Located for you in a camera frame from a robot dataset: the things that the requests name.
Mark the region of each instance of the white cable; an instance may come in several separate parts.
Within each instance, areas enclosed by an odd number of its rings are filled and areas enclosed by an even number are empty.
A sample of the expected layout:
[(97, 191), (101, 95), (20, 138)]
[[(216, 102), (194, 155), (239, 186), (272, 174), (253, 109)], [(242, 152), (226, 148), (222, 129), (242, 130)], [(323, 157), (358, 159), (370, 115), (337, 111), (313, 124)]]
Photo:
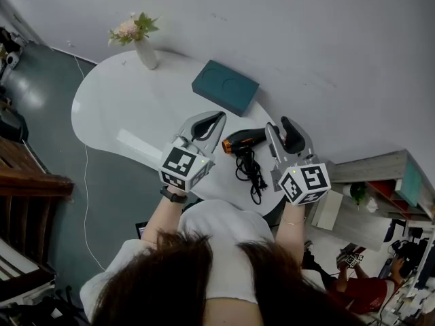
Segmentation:
[[(77, 58), (76, 58), (75, 56), (73, 56), (73, 57), (74, 57), (74, 59), (75, 59), (75, 61), (76, 61), (76, 63), (77, 63), (77, 66), (79, 67), (79, 70), (80, 70), (80, 72), (82, 73), (82, 77), (83, 77), (83, 79), (84, 79), (84, 74), (83, 74), (82, 68), (80, 67), (80, 64), (79, 64)], [(103, 266), (100, 264), (100, 262), (97, 260), (97, 258), (94, 256), (94, 254), (93, 254), (92, 251), (90, 250), (90, 247), (89, 247), (89, 244), (88, 244), (88, 237), (86, 236), (86, 218), (88, 217), (88, 210), (89, 210), (89, 193), (88, 193), (88, 183), (86, 182), (86, 173), (88, 172), (88, 163), (89, 163), (89, 158), (88, 158), (88, 148), (87, 148), (86, 144), (83, 144), (83, 145), (84, 145), (84, 151), (86, 152), (86, 165), (85, 165), (85, 167), (84, 167), (84, 177), (83, 177), (83, 180), (84, 180), (84, 187), (85, 187), (85, 189), (86, 189), (86, 212), (85, 212), (85, 214), (84, 214), (84, 221), (83, 221), (83, 228), (84, 228), (84, 241), (85, 241), (85, 243), (86, 243), (86, 247), (88, 248), (89, 253), (91, 254), (91, 256), (92, 256), (92, 257), (94, 258), (94, 260), (98, 263), (98, 265), (100, 266), (100, 268), (101, 268), (103, 271), (106, 271), (106, 269), (103, 268)]]
[(82, 77), (84, 79), (84, 74), (83, 74), (82, 68), (80, 67), (79, 61), (77, 60), (77, 58), (75, 56), (74, 56), (74, 59), (75, 59), (75, 62), (77, 63), (77, 66), (79, 67), (79, 70), (82, 73)]

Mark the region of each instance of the white table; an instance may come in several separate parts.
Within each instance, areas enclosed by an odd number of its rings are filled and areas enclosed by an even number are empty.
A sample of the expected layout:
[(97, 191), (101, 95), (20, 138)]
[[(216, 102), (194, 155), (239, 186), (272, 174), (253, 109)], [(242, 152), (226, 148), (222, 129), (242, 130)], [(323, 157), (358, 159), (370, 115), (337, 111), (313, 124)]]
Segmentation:
[[(74, 132), (84, 144), (157, 169), (164, 145), (193, 115), (224, 111), (226, 125), (221, 140), (240, 129), (261, 128), (273, 122), (257, 102), (239, 117), (193, 93), (191, 83), (203, 63), (169, 52), (156, 55), (158, 67), (153, 71), (147, 70), (131, 51), (112, 56), (89, 72), (71, 109)], [(220, 144), (214, 152), (217, 165), (192, 191), (203, 199), (225, 199), (240, 209), (267, 214), (282, 199), (283, 192), (273, 191), (270, 170), (274, 160), (266, 142), (255, 152), (269, 185), (262, 192), (261, 205), (251, 200), (251, 183), (236, 179), (235, 157), (226, 155)]]

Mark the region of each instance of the teal box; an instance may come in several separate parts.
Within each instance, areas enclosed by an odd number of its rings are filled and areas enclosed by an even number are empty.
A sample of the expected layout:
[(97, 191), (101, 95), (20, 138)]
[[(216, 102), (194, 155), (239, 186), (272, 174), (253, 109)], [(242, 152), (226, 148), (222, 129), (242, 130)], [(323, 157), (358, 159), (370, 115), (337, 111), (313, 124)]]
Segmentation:
[(258, 83), (210, 60), (192, 82), (192, 90), (215, 104), (242, 116), (258, 89)]
[(408, 160), (402, 178), (402, 187), (396, 192), (400, 197), (405, 199), (409, 205), (417, 206), (421, 184), (422, 179), (420, 172), (415, 165)]

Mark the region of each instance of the wooden chair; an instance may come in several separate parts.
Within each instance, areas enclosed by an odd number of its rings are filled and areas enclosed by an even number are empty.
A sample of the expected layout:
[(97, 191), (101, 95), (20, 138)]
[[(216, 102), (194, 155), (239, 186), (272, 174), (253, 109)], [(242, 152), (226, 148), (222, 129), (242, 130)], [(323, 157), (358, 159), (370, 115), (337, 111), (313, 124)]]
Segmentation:
[(25, 274), (0, 252), (0, 272), (7, 276), (0, 280), (0, 301), (53, 280), (47, 265), (52, 220), (73, 187), (70, 179), (46, 173), (24, 145), (0, 138), (0, 237), (39, 267)]

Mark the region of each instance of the vase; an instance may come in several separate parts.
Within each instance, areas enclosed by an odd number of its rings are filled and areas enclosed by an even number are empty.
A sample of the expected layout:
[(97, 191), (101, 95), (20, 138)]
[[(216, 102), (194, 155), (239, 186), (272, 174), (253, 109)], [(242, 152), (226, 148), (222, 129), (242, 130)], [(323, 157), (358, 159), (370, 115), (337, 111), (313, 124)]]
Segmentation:
[(157, 67), (157, 58), (152, 46), (146, 39), (142, 37), (140, 40), (135, 40), (136, 52), (143, 63), (149, 70), (153, 70)]
[(344, 196), (348, 196), (348, 197), (352, 198), (351, 187), (352, 187), (351, 183), (349, 185), (343, 186), (343, 195)]

